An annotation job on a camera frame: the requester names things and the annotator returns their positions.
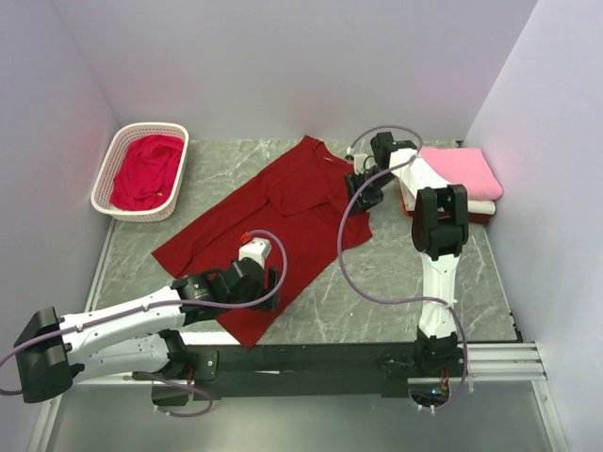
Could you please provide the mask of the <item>dark red t shirt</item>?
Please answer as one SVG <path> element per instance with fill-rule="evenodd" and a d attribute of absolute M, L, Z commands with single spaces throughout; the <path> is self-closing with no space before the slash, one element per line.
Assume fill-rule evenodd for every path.
<path fill-rule="evenodd" d="M 287 271 L 273 312 L 235 309 L 219 323 L 245 348 L 252 348 L 285 308 L 337 257 L 337 234 L 348 205 L 350 165 L 313 137 L 267 165 L 249 182 L 204 212 L 154 250 L 173 277 L 225 268 L 241 238 L 252 230 L 276 234 L 286 254 L 273 251 L 267 263 Z"/>

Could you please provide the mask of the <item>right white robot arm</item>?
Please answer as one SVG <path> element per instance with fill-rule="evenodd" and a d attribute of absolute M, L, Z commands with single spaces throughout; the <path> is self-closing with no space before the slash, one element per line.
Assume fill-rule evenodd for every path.
<path fill-rule="evenodd" d="M 348 213 L 365 212 L 383 200 L 383 187 L 396 180 L 414 202 L 411 237 L 422 265 L 422 310 L 413 365 L 420 375 L 449 370 L 462 358 L 454 319 L 455 282 L 468 231 L 466 188 L 437 175 L 411 141 L 379 132 L 370 153 L 346 151 Z"/>

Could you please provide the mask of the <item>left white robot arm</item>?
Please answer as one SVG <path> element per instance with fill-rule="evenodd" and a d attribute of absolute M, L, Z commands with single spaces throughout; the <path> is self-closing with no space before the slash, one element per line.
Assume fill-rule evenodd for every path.
<path fill-rule="evenodd" d="M 232 310 L 275 310 L 286 275 L 286 269 L 243 258 L 99 311 L 60 316 L 53 308 L 40 310 L 14 344 L 16 393 L 33 404 L 77 382 L 121 372 L 187 376 L 195 360 L 181 328 Z"/>

